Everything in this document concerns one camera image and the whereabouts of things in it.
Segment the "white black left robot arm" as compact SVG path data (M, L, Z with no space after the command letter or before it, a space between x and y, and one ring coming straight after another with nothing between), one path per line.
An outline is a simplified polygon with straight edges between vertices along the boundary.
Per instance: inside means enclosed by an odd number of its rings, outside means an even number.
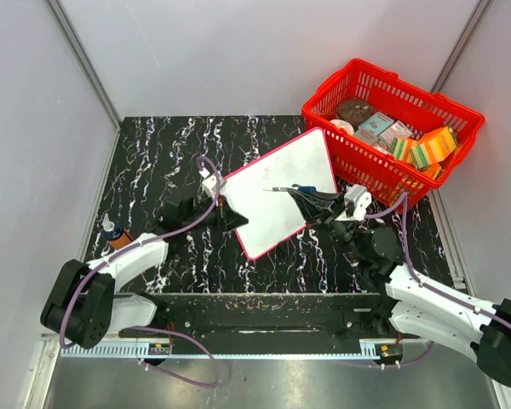
M152 228L133 242L89 262L71 259L57 276L40 314L41 324L70 347L91 349L109 333L132 329L158 337L168 325L166 304L145 292L117 297L118 290L177 253L196 229L227 233L248 223L227 199L167 201Z

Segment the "pink framed whiteboard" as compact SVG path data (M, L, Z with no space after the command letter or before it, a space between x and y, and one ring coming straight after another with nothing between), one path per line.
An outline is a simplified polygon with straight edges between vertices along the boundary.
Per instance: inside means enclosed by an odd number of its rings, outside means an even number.
M301 231L306 222L287 192L273 187L313 186L337 191L322 129L313 128L225 177L222 194L230 207L248 219L236 229L248 259L254 261Z

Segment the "white blue whiteboard marker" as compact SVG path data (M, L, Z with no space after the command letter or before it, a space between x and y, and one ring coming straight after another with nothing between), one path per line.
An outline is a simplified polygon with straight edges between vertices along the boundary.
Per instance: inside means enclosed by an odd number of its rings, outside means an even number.
M290 187L264 187L262 189L266 192L288 192L288 191L298 191L303 193L314 193L317 191L314 186L302 186L298 184L294 184Z

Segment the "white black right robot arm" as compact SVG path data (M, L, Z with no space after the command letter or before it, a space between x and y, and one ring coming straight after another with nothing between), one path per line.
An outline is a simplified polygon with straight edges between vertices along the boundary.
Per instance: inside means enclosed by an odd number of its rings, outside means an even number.
M511 300L496 304L417 272L407 235L369 215L365 187L322 193L293 186L287 193L310 228L320 228L354 262L359 281L381 301L365 325L379 337L395 332L426 338L474 361L492 380L511 388Z

